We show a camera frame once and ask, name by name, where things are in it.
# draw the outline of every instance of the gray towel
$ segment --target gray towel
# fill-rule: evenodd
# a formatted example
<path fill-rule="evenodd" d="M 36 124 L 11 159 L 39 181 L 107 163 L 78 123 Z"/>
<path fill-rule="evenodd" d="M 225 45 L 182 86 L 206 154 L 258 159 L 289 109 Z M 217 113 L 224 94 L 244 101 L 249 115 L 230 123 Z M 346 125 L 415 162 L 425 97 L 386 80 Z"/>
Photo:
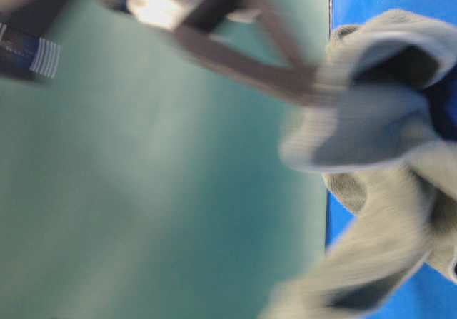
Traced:
<path fill-rule="evenodd" d="M 434 131 L 421 93 L 455 66 L 457 28 L 388 11 L 336 30 L 327 57 L 316 86 L 338 103 L 304 108 L 281 156 L 322 173 L 358 218 L 262 318 L 357 318 L 424 263 L 457 283 L 457 143 Z"/>

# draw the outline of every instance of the blue fabric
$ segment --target blue fabric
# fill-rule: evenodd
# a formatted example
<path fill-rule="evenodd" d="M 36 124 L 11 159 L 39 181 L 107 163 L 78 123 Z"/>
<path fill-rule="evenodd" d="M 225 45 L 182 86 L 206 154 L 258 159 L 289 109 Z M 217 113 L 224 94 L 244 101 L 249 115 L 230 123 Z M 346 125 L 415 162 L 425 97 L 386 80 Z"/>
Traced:
<path fill-rule="evenodd" d="M 342 24 L 362 24 L 389 9 L 404 9 L 457 24 L 455 0 L 331 0 L 332 29 Z M 453 72 L 435 89 L 427 90 L 435 128 L 448 139 L 457 139 L 457 77 Z M 353 219 L 332 196 L 328 199 L 328 243 Z M 370 319 L 457 318 L 457 286 L 425 265 Z"/>

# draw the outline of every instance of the fabric fold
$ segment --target fabric fold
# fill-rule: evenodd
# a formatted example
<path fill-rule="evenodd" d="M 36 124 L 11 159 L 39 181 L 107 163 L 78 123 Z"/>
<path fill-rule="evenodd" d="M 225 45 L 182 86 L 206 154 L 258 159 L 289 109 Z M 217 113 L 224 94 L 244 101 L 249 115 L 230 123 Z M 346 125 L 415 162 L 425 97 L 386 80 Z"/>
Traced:
<path fill-rule="evenodd" d="M 316 88 L 338 102 L 303 108 L 280 154 L 321 173 L 357 218 L 262 319 L 357 318 L 424 263 L 457 283 L 457 143 L 435 132 L 423 95 L 456 61 L 457 28 L 407 11 L 334 31 Z"/>

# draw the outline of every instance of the blue background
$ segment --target blue background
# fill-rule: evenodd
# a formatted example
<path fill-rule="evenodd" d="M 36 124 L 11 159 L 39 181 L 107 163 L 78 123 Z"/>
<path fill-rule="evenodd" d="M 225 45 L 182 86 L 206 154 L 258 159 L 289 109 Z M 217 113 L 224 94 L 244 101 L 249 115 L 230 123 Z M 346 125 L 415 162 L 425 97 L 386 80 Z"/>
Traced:
<path fill-rule="evenodd" d="M 389 9 L 405 9 L 457 24 L 455 0 L 331 0 L 331 27 L 361 24 Z M 457 84 L 455 72 L 443 81 L 433 97 L 432 114 L 438 131 L 456 139 Z M 328 242 L 338 236 L 353 216 L 329 195 Z M 405 283 L 372 319 L 457 318 L 457 287 L 425 265 Z"/>

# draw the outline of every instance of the green wall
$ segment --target green wall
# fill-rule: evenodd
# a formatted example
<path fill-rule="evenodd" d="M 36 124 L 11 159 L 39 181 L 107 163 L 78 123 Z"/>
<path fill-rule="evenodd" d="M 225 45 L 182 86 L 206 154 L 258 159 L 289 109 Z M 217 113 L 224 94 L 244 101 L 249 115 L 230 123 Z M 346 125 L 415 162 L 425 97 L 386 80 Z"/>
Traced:
<path fill-rule="evenodd" d="M 318 59 L 327 0 L 278 2 Z M 53 36 L 53 81 L 0 82 L 0 318 L 255 318 L 323 253 L 321 179 L 278 159 L 294 108 L 92 0 Z"/>

